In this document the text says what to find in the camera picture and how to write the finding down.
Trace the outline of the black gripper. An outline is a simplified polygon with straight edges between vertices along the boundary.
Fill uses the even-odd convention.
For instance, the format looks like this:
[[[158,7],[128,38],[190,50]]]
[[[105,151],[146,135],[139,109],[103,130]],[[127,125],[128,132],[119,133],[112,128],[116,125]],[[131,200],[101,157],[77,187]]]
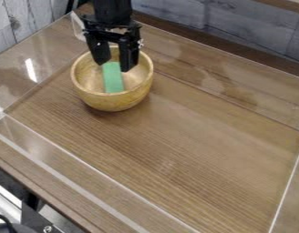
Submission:
[[[111,59],[109,43],[119,45],[123,72],[139,64],[143,44],[142,25],[132,19],[131,0],[92,0],[93,14],[81,15],[84,36],[93,60],[99,66]]]

